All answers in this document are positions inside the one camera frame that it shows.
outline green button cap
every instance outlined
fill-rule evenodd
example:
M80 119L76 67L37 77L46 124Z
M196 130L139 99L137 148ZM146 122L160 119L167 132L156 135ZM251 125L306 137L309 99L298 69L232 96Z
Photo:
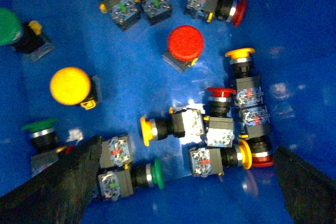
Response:
M7 8L0 8L0 46L10 44L22 25L15 13Z
M163 177L163 172L162 172L161 161L158 158L154 160L154 165L151 165L151 174L152 174L153 183L155 185L158 185L159 189L163 189L164 188L164 177Z
M21 130L23 131L30 130L30 133L33 134L35 132L39 132L39 131L52 128L53 126L52 124L55 122L56 122L56 118L50 118L47 120L26 124L25 126L21 128Z

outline chrome ring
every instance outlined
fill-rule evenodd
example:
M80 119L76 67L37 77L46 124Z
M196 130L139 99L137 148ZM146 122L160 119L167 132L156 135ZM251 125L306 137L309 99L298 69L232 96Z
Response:
M12 40L12 42L9 45L17 43L21 39L22 36L23 36L23 28L21 28L21 30L16 33L15 38Z
M260 152L260 153L251 153L251 154L252 154L252 157L267 157L267 156L272 155L272 152L269 151L269 152Z
M150 119L149 120L152 124L152 134L153 134L153 140L158 140L158 128L156 127L156 122L155 119Z
M237 64L237 63L249 62L249 61L252 61L251 57L239 58L239 59L235 59L235 60L230 60L230 65Z
M237 152L237 159L238 159L238 166L243 165L243 155L238 147L238 145L234 145L236 152Z
M151 164L146 164L146 179L147 179L149 187L153 187L154 183L153 183L153 178L151 174Z
M38 131L38 132L35 132L31 135L29 135L30 138L36 138L36 137L39 137L39 136L45 136L51 132L54 132L54 128L48 128L46 130L43 130L43 131Z
M232 20L232 17L235 15L236 10L237 10L237 1L233 0L232 7L230 9L230 14L227 17L226 22L230 22Z
M213 102L231 102L231 97L209 97L209 101Z

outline red button cap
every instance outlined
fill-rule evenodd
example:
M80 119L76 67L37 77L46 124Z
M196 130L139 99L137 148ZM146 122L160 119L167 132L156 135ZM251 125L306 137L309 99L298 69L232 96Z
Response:
M272 155L267 157L253 157L252 167L268 167L274 165Z
M207 88L206 91L211 92L212 97L225 97L229 98L230 94L236 93L236 90L229 88Z
M232 17L233 27L239 26L242 22L247 7L247 0L241 0L237 4L235 15Z
M169 52L180 61L197 59L204 47L203 36L193 26L178 26L168 37Z

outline blue plastic bin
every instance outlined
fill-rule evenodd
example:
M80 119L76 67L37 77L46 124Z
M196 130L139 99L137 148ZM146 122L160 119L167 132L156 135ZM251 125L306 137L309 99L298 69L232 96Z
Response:
M223 181L193 178L187 149L195 143L172 136L150 147L142 142L142 115L202 103L206 87L228 86L231 69L224 54L241 47L256 49L273 147L286 146L336 178L336 0L248 0L237 28L192 19L183 14L186 0L172 0L171 18L150 26L142 15L126 32L100 13L98 0L0 3L21 20L38 20L56 46L38 62L0 47L0 196L30 179L29 157L35 152L20 128L55 117L64 142L75 128L85 139L127 133L135 163L158 157L164 167L164 190L139 189L117 202L93 203L83 224L292 223L273 167L226 169ZM201 31L205 47L191 69L178 73L161 55L169 32L184 24ZM85 111L52 98L50 79L67 66L101 78L102 104Z

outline yellow push button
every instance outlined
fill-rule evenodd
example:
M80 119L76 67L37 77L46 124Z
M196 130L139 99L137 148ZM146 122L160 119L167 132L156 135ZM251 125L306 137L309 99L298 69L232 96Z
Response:
M250 57L250 54L254 52L256 52L254 48L241 48L227 52L225 57L231 57L231 60L237 60Z
M149 141L154 138L152 132L152 123L150 121L146 122L145 117L140 118L141 130L142 130L142 137L143 143L145 146L149 146Z
M248 146L248 143L245 140L240 140L238 143L238 147L240 149L240 152L243 156L243 160L241 161L243 164L243 167L245 169L250 169L252 166L252 154L251 149Z
M54 74L50 81L52 97L64 105L81 103L90 93L91 81L81 69L75 67L63 68Z

